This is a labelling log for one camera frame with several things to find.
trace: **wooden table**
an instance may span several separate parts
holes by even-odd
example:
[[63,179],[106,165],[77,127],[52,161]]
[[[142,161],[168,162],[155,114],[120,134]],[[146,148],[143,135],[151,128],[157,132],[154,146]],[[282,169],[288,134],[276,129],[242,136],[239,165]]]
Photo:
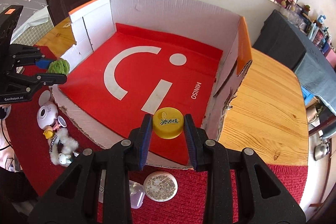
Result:
[[[74,43],[71,27],[59,23],[38,43],[60,57]],[[307,165],[308,125],[300,84],[284,65],[252,49],[253,63],[232,101],[219,142],[251,147],[268,164]]]

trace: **white fluffy plush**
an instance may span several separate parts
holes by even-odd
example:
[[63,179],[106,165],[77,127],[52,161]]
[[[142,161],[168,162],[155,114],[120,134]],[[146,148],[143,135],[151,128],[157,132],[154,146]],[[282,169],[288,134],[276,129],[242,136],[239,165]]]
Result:
[[51,162],[55,165],[68,166],[69,164],[61,164],[58,160],[57,144],[60,141],[63,144],[62,153],[65,155],[71,155],[72,151],[78,148],[78,142],[68,135],[68,130],[66,128],[60,128],[56,132],[57,139],[52,146],[52,152],[50,153]]

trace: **red tablecloth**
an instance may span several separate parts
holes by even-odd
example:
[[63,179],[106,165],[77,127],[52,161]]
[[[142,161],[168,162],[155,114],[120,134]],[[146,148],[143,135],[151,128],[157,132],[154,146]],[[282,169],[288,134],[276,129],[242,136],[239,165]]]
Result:
[[[41,51],[47,58],[54,58],[48,48],[41,47]],[[26,67],[24,73],[26,75],[34,75],[38,72],[44,72],[44,70],[40,70],[36,66],[29,66]],[[47,87],[39,90],[31,102],[14,104],[11,114],[6,119],[8,133],[17,158],[28,180],[39,195],[43,195],[64,170],[64,167],[55,166],[51,163],[47,140],[36,121],[36,114],[39,109],[38,99],[40,94],[46,89]],[[81,148],[92,148],[95,151],[101,150],[100,147],[82,134],[64,114],[62,117],[67,122],[69,135],[79,142]],[[268,166],[299,203],[305,188],[308,166]],[[148,174],[157,170],[163,169],[145,166],[143,172],[131,172],[130,179],[143,183]],[[196,173],[193,170],[165,169],[165,171],[171,173],[178,182],[176,196],[172,200],[163,203],[155,202],[145,197],[141,208],[132,210],[134,223],[201,223],[205,204],[206,173]],[[233,173],[231,174],[231,181],[234,221],[237,221],[238,204]],[[98,210],[99,219],[101,219],[101,208],[100,204]]]

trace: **green yarn ball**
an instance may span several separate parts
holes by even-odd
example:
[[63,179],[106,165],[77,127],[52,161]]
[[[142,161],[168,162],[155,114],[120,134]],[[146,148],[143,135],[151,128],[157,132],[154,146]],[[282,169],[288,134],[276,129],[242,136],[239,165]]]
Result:
[[61,73],[63,75],[68,75],[69,71],[70,71],[69,62],[62,58],[52,62],[48,68],[48,73]]

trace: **metal kettle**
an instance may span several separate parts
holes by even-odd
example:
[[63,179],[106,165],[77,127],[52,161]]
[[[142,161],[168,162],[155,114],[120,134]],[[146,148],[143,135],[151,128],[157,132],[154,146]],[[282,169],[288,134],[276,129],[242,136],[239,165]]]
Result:
[[314,160],[320,160],[330,153],[330,142],[326,141],[315,146]]

